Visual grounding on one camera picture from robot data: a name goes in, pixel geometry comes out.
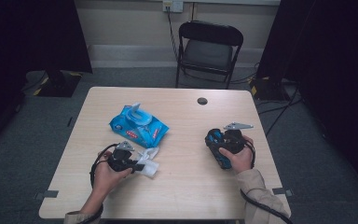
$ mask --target blue wipes package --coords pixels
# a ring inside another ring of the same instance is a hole
[[[113,132],[142,147],[156,147],[169,128],[139,106],[139,103],[125,105],[121,113],[110,121],[110,127]]]

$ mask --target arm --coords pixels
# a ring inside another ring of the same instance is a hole
[[[111,156],[111,154],[112,152],[106,151],[103,157],[101,157],[100,163],[95,170],[94,188],[92,189],[89,198],[80,211],[67,213],[65,215],[65,224],[79,223],[96,214],[109,192],[118,185],[122,178],[131,173],[131,168],[121,172],[112,170],[109,164],[105,162],[106,158]],[[91,223],[94,224],[98,222],[99,218]]]
[[[253,143],[251,138],[245,135],[243,138]],[[245,147],[237,154],[232,154],[224,148],[220,148],[219,151],[230,160],[232,169],[237,174],[237,180],[240,188],[247,197],[288,217],[279,198],[272,195],[270,191],[266,189],[263,176],[260,172],[256,169],[251,169],[252,151],[250,148]],[[245,223],[281,224],[285,222],[279,217],[275,217],[263,209],[245,201]]]

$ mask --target light wood table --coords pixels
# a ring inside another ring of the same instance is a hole
[[[204,97],[207,105],[199,105]],[[97,153],[124,140],[113,133],[110,120],[124,105],[141,108],[170,127],[153,159],[159,163],[155,177],[130,175],[104,201],[103,218],[112,219],[242,219],[244,200],[235,175],[222,170],[204,137],[212,128],[232,121],[253,124],[242,130],[255,141],[255,168],[268,189],[281,188],[269,144],[252,96],[248,91],[94,87],[83,104],[45,198],[42,218],[64,218],[79,210],[91,192],[90,167]],[[290,208],[285,195],[286,211]]]

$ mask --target chair backrest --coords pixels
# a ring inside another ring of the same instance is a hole
[[[239,47],[243,43],[243,35],[235,27],[206,21],[183,23],[179,27],[179,37]]]

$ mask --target electrical outlet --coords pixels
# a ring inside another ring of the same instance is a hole
[[[183,12],[183,1],[162,1],[162,11]]]

